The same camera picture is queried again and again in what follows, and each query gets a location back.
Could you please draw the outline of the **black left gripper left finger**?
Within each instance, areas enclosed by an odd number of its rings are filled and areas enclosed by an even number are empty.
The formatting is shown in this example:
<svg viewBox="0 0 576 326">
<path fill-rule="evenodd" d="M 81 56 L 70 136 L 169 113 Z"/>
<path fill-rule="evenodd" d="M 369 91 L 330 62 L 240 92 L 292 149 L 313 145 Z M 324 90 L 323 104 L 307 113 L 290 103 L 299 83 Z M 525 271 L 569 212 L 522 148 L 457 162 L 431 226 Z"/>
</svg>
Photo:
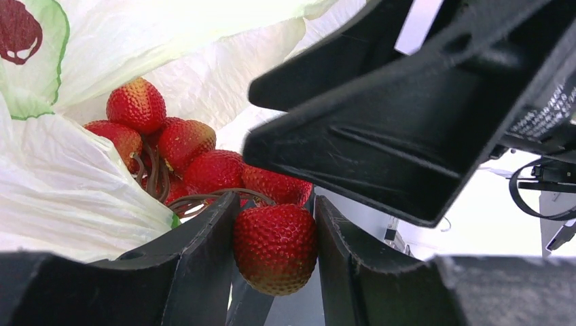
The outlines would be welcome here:
<svg viewBox="0 0 576 326">
<path fill-rule="evenodd" d="M 46 252 L 1 255 L 2 325 L 225 325 L 229 192 L 205 211 L 115 260 L 82 264 Z"/>
</svg>

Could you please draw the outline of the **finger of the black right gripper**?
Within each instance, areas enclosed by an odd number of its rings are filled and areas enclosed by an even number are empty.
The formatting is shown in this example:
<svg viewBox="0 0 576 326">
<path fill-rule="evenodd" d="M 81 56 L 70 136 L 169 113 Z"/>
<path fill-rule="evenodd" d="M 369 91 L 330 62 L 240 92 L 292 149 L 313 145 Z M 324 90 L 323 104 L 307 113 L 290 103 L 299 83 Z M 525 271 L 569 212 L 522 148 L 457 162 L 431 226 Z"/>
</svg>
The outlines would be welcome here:
<svg viewBox="0 0 576 326">
<path fill-rule="evenodd" d="M 291 175 L 432 228 L 472 174 L 488 160 L 434 158 L 426 126 L 439 102 L 433 82 L 490 46 L 550 1 L 444 1 L 413 54 L 318 95 L 257 127 L 243 156 L 253 166 Z"/>
<path fill-rule="evenodd" d="M 369 1 L 347 23 L 251 82 L 249 102 L 288 111 L 401 57 L 395 43 L 412 6 Z"/>
</svg>

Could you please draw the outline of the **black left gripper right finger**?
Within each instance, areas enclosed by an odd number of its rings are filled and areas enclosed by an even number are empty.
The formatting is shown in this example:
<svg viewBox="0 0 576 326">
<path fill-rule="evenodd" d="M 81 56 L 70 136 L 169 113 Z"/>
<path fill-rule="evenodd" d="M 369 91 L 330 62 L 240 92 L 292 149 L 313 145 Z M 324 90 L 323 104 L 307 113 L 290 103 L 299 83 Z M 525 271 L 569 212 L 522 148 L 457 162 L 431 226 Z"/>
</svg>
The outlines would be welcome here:
<svg viewBox="0 0 576 326">
<path fill-rule="evenodd" d="M 574 325 L 575 260 L 405 255 L 315 200 L 327 325 Z"/>
</svg>

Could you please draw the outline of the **light green plastic bag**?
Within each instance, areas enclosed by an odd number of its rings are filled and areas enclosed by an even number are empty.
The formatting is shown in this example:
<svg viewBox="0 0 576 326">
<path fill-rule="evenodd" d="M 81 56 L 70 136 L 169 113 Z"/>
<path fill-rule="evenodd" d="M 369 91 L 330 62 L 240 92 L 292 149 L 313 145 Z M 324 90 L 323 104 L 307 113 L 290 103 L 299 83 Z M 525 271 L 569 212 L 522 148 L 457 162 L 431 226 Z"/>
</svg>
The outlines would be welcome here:
<svg viewBox="0 0 576 326">
<path fill-rule="evenodd" d="M 171 122 L 238 150 L 278 116 L 249 84 L 348 22 L 364 1 L 2 1 L 1 252 L 114 259 L 177 225 L 137 184 Z"/>
</svg>

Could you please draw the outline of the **red fake fruit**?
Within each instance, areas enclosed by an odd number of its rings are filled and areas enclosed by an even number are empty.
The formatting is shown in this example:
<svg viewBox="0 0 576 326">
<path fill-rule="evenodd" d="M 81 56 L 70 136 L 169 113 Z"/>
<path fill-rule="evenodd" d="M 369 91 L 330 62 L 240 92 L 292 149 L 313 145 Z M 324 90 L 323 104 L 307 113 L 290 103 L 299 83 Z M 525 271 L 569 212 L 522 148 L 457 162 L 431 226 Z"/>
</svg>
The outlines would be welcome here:
<svg viewBox="0 0 576 326">
<path fill-rule="evenodd" d="M 256 291 L 290 295 L 309 281 L 318 255 L 316 223 L 305 208 L 311 183 L 218 149 L 208 124 L 169 116 L 160 91 L 142 77 L 113 90 L 105 119 L 85 129 L 110 140 L 136 182 L 180 218 L 189 207 L 238 194 L 233 254 Z"/>
</svg>

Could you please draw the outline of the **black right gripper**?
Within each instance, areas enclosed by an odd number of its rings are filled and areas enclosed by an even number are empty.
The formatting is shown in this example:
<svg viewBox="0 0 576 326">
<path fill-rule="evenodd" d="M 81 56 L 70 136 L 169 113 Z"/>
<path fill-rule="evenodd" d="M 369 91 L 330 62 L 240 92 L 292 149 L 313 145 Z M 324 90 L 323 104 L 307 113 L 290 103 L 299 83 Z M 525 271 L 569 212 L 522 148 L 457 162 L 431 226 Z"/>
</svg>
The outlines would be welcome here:
<svg viewBox="0 0 576 326">
<path fill-rule="evenodd" d="M 428 156 L 488 158 L 508 147 L 572 158 L 575 2 L 548 2 L 433 83 Z"/>
</svg>

